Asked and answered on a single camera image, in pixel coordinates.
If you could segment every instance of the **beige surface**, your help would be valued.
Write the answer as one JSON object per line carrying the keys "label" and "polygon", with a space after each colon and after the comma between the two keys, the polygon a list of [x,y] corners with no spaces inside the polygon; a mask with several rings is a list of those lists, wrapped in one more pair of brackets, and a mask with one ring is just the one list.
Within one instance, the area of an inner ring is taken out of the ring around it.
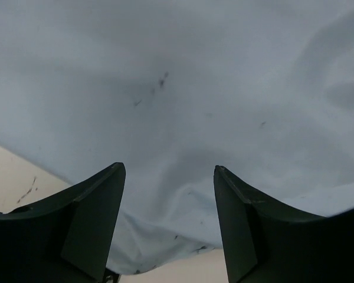
{"label": "beige surface", "polygon": [[166,264],[139,275],[122,276],[120,283],[228,283],[223,250]]}
{"label": "beige surface", "polygon": [[0,212],[53,195],[68,184],[0,146]]}

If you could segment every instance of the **scratch mark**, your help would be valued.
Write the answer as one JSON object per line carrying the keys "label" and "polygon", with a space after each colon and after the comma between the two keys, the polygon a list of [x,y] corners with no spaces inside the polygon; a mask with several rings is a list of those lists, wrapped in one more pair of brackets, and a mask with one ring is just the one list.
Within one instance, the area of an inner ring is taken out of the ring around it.
{"label": "scratch mark", "polygon": [[37,177],[35,176],[30,189],[23,196],[20,197],[20,199],[17,201],[17,203],[20,203],[25,197],[27,197],[31,193],[31,191],[33,190],[34,183],[35,183],[36,179],[37,179]]}
{"label": "scratch mark", "polygon": [[142,102],[142,99],[139,101],[134,102],[134,107],[138,106]]}
{"label": "scratch mark", "polygon": [[112,275],[108,275],[105,278],[105,283],[111,283],[111,282],[114,282],[114,277]]}
{"label": "scratch mark", "polygon": [[21,196],[21,198],[17,201],[17,203],[20,203],[25,197],[27,197],[31,191],[33,190],[33,187],[31,187],[27,192],[26,194],[24,194],[23,196]]}
{"label": "scratch mark", "polygon": [[34,180],[33,180],[33,184],[31,184],[31,188],[33,188],[36,179],[37,179],[37,177],[35,176]]}
{"label": "scratch mark", "polygon": [[193,252],[199,253],[200,251],[203,251],[204,249],[207,249],[207,246],[201,246],[199,249],[196,249]]}

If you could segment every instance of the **white fabric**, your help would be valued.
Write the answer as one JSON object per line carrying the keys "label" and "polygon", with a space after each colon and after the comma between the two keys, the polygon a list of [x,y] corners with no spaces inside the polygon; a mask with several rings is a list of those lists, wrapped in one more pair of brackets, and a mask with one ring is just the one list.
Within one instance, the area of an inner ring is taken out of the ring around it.
{"label": "white fabric", "polygon": [[121,274],[221,246],[216,164],[330,207],[354,183],[354,0],[0,1],[0,144],[73,183],[125,163]]}
{"label": "white fabric", "polygon": [[283,202],[316,215],[332,216],[354,208],[354,183],[314,190]]}

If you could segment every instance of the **light blue cloth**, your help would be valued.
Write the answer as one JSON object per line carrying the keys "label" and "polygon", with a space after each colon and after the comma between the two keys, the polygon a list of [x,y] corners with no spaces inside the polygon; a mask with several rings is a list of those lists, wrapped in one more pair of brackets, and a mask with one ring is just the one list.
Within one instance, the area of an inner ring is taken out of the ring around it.
{"label": "light blue cloth", "polygon": [[0,145],[71,183],[125,163],[118,273],[220,248],[216,164],[354,183],[354,1],[0,1]]}

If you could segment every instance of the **dark stain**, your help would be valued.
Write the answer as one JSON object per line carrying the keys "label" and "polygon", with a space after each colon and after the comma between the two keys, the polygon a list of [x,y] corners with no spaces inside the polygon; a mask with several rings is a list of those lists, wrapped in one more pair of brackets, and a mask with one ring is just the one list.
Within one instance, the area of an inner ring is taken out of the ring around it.
{"label": "dark stain", "polygon": [[166,78],[168,78],[168,76],[169,76],[169,73],[168,73],[168,72],[165,72],[164,77],[162,77],[161,79],[159,79],[159,87],[160,87],[161,89],[164,88],[165,81],[166,81]]}
{"label": "dark stain", "polygon": [[203,251],[204,249],[207,249],[207,246],[201,246],[199,249],[196,249],[193,252],[199,253],[200,251]]}
{"label": "dark stain", "polygon": [[134,107],[138,106],[142,102],[142,99],[134,102]]}

